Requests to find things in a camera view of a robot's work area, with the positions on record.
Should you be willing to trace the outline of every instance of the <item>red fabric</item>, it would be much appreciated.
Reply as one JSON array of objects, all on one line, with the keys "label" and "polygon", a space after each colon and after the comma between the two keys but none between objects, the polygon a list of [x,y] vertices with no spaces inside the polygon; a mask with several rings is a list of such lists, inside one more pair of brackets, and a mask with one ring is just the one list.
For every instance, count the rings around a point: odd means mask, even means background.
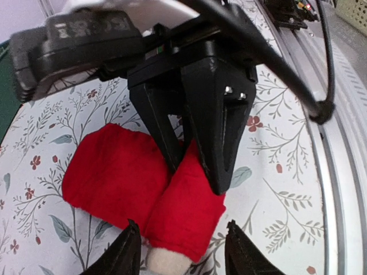
[{"label": "red fabric", "polygon": [[198,262],[205,254],[218,220],[225,211],[225,195],[216,196],[198,158],[194,142],[155,205],[145,236],[155,248],[165,248]]},{"label": "red fabric", "polygon": [[171,179],[151,136],[115,124],[78,146],[64,176],[63,197],[121,229],[132,219],[153,247],[194,262],[205,254],[225,210],[224,195],[212,193],[195,143]]}]

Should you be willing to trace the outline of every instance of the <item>red sock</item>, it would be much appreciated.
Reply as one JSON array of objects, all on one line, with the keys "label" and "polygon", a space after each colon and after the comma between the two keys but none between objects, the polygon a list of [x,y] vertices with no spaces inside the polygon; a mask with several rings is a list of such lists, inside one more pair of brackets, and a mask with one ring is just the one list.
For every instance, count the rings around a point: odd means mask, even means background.
[{"label": "red sock", "polygon": [[205,254],[225,211],[225,195],[210,189],[192,142],[170,185],[155,205],[145,236],[155,248],[165,248],[198,262]]},{"label": "red sock", "polygon": [[78,146],[64,176],[63,197],[121,229],[132,219],[144,232],[170,178],[151,136],[107,124]]}]

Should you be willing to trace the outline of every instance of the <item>dark green object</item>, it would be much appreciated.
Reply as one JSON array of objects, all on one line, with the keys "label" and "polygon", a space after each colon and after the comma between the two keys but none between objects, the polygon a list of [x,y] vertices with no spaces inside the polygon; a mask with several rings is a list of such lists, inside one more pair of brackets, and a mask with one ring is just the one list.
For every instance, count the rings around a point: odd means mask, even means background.
[{"label": "dark green object", "polygon": [[0,44],[0,144],[21,104],[15,98],[9,43]]}]

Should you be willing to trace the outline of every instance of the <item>floral tablecloth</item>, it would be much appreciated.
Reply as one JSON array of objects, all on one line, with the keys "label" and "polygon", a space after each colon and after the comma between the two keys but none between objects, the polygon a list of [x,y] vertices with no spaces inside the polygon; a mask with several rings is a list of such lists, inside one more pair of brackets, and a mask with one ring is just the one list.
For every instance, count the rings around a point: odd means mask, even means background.
[{"label": "floral tablecloth", "polygon": [[[278,50],[257,6],[235,2]],[[305,115],[265,66],[258,67],[258,74],[227,210],[206,256],[190,274],[225,274],[224,236],[232,219],[285,274],[323,274],[322,199]],[[179,135],[179,120],[172,120]],[[119,234],[71,207],[61,193],[78,144],[106,123],[147,132],[129,101],[125,80],[91,81],[19,110],[0,147],[0,274],[79,274]],[[146,250],[143,245],[142,274],[149,274]]]}]

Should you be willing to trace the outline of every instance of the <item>red cloth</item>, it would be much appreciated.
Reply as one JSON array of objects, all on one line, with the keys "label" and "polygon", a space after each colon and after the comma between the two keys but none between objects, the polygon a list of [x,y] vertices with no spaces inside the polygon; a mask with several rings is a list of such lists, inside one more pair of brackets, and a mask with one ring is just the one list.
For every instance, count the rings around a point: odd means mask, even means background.
[{"label": "red cloth", "polygon": [[170,180],[151,136],[107,124],[78,146],[64,176],[63,197],[121,229],[132,219],[153,247],[197,262],[225,210],[224,195],[212,193],[195,143]]}]

